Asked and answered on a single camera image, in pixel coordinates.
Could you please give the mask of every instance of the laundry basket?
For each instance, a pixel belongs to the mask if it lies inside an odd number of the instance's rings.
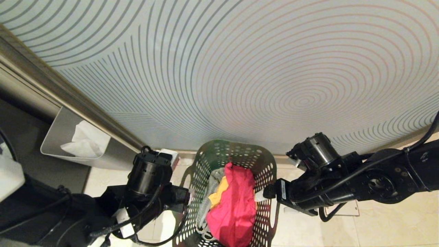
[[[224,167],[228,162],[234,165],[249,168],[256,182],[256,191],[262,190],[266,185],[276,181],[276,162],[273,155],[265,148],[237,142],[214,140],[205,143],[197,152],[194,163],[186,170],[181,182],[183,186],[188,177],[191,178],[189,191],[192,194],[188,206],[186,223],[173,240],[176,247],[221,247],[217,241],[206,241],[195,231],[198,209],[203,200],[211,171]],[[251,247],[269,247],[276,232],[276,222],[271,224],[271,200],[257,203],[255,224]]]

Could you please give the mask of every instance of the clothing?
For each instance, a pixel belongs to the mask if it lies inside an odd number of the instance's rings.
[[[207,226],[206,222],[206,215],[210,210],[211,202],[209,200],[209,195],[214,193],[218,189],[218,185],[221,182],[221,179],[224,177],[224,168],[219,168],[216,170],[213,170],[210,173],[209,176],[209,182],[206,188],[206,191],[204,192],[203,201],[200,204],[200,207],[198,208],[198,214],[196,219],[197,224],[197,232],[201,234],[201,237],[204,240],[215,240],[215,238],[212,237],[209,227]]]
[[[220,203],[221,194],[229,187],[229,183],[227,182],[226,176],[221,179],[221,182],[218,185],[218,189],[215,193],[209,196],[209,200],[211,202],[210,209],[214,208],[216,205]]]
[[[253,237],[256,206],[255,180],[249,169],[228,163],[225,167],[229,187],[220,203],[206,215],[212,236],[226,247],[246,247]]]

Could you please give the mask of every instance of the tile floor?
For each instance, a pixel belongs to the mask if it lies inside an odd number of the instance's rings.
[[[179,184],[184,171],[192,164],[182,159],[173,173]],[[108,185],[125,184],[128,171],[92,168],[85,193],[100,196]],[[291,165],[278,165],[278,178],[292,180],[302,173]],[[418,193],[401,203],[386,205],[374,201],[358,202],[359,217],[336,216],[323,223],[318,217],[284,212],[280,207],[278,227],[272,247],[374,247],[439,246],[439,192]],[[158,242],[172,234],[173,214],[164,212],[139,232],[143,241]],[[100,246],[101,240],[93,246]],[[112,238],[112,246],[136,246],[129,240]]]

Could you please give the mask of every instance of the yellow cloth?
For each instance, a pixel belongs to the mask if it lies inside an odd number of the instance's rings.
[[[209,196],[209,200],[212,203],[210,205],[210,209],[218,205],[221,201],[221,194],[229,187],[229,183],[227,182],[226,176],[224,176],[221,179],[221,182],[219,182],[218,189],[215,193],[211,194]]]

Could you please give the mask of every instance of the wall-mounted tissue holder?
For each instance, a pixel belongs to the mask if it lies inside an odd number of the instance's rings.
[[[41,145],[41,153],[92,167],[131,170],[136,152],[113,138],[105,152],[97,158],[75,157],[61,149],[61,145],[72,141],[76,125],[83,120],[69,109],[61,107]]]

